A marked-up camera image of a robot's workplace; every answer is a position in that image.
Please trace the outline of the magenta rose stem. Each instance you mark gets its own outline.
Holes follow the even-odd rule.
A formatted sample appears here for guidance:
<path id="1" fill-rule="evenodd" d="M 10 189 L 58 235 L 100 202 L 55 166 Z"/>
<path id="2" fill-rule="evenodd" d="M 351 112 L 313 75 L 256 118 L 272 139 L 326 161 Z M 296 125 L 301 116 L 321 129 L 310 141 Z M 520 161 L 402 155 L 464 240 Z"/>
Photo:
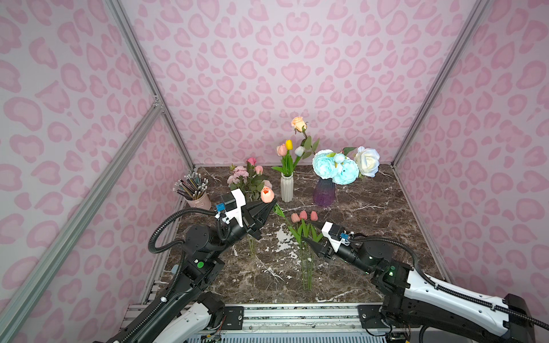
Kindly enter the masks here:
<path id="1" fill-rule="evenodd" d="M 272 183 L 264 175 L 263 166 L 257 164 L 257 160 L 254 157 L 247 159 L 247 173 L 248 176 L 244 181 L 244 195 L 247 201 L 259 200 L 263 188 L 272 188 Z"/>

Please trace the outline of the large pink peony stem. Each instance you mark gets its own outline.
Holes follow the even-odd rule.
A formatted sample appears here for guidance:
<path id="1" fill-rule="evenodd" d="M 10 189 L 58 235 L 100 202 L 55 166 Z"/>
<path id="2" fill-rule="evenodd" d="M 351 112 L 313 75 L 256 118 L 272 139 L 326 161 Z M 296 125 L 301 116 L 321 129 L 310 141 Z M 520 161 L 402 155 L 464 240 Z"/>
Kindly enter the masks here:
<path id="1" fill-rule="evenodd" d="M 252 236 L 248 237 L 248 244 L 250 249 L 250 255 L 255 258 L 257 257 L 257 247 L 256 247 L 256 239 Z"/>

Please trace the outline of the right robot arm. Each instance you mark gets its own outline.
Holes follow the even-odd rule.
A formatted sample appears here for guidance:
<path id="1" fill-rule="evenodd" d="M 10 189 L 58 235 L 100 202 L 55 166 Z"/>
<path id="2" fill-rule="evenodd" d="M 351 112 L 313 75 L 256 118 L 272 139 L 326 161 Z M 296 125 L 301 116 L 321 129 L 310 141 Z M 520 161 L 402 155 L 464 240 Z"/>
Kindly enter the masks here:
<path id="1" fill-rule="evenodd" d="M 526 302 L 508 294 L 491 297 L 436 280 L 420 268 L 408 246 L 384 237 L 362 237 L 337 249 L 331 242 L 305 240 L 314 253 L 331 260 L 339 257 L 372 277 L 384 296 L 379 317 L 387 326 L 436 329 L 475 342 L 535 342 L 535 320 Z"/>

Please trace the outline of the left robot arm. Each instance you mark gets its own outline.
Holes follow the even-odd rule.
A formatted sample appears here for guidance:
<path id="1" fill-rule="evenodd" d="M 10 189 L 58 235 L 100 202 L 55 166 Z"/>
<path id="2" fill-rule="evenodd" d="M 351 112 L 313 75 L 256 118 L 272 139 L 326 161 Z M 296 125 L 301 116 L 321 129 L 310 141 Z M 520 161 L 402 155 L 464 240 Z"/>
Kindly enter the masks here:
<path id="1" fill-rule="evenodd" d="M 261 229 L 277 206 L 276 200 L 256 201 L 236 210 L 241 218 L 226 212 L 186 208 L 163 221 L 152 234 L 148 250 L 159 254 L 180 247 L 182 254 L 177 271 L 167 288 L 110 342 L 185 342 L 210 328 L 222 327 L 225 305 L 207 288 L 224 268 L 220 255 L 247 236 L 259 240 Z M 157 246 L 160 234 L 179 218 L 188 214 L 213 217 L 215 227 L 192 225 L 183 240 Z"/>

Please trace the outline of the pink carnation flower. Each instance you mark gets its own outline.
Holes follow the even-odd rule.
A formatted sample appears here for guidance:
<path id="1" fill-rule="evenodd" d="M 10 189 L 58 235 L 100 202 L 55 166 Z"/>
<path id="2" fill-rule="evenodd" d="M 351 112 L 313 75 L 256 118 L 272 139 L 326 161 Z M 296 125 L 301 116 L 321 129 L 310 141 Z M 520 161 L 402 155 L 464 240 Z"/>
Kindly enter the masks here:
<path id="1" fill-rule="evenodd" d="M 247 167 L 244 166 L 234 166 L 230 167 L 231 174 L 227 179 L 227 184 L 231 190 L 243 189 L 247 184 L 247 179 L 249 177 L 249 172 Z"/>

